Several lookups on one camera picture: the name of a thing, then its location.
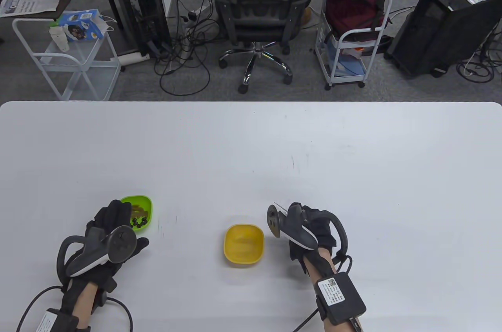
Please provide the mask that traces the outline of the person's right hand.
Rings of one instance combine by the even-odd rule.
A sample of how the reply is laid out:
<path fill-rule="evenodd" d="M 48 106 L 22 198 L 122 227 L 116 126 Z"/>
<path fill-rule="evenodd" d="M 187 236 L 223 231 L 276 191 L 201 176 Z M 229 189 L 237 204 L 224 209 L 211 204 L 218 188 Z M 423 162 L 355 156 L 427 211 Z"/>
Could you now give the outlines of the person's right hand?
<path fill-rule="evenodd" d="M 318 247 L 320 249 L 325 249 L 329 252 L 328 255 L 329 262 L 333 263 L 331 255 L 333 253 L 333 248 L 337 246 L 337 243 L 336 239 L 331 235 L 330 219 L 319 218 L 316 219 L 314 222 L 307 223 L 306 227 L 316 237 L 318 242 Z M 307 274 L 307 267 L 304 262 L 304 255 L 308 253 L 309 250 L 306 250 L 298 246 L 291 240 L 288 243 L 290 248 L 290 259 L 292 261 L 297 260 L 300 263 L 303 272 Z"/>

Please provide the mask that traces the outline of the person's left hand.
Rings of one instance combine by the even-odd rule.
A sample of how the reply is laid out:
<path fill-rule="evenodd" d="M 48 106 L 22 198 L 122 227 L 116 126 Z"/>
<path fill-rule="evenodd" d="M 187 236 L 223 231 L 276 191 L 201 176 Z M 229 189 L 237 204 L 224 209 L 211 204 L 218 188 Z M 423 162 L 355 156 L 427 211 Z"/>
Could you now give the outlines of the person's left hand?
<path fill-rule="evenodd" d="M 64 293 L 61 309 L 72 312 L 88 285 L 97 290 L 92 306 L 102 305 L 104 293 L 116 289 L 115 275 L 129 259 L 149 246 L 130 227 L 132 205 L 113 200 L 86 225 L 83 236 L 67 237 L 60 246 L 56 272 Z"/>

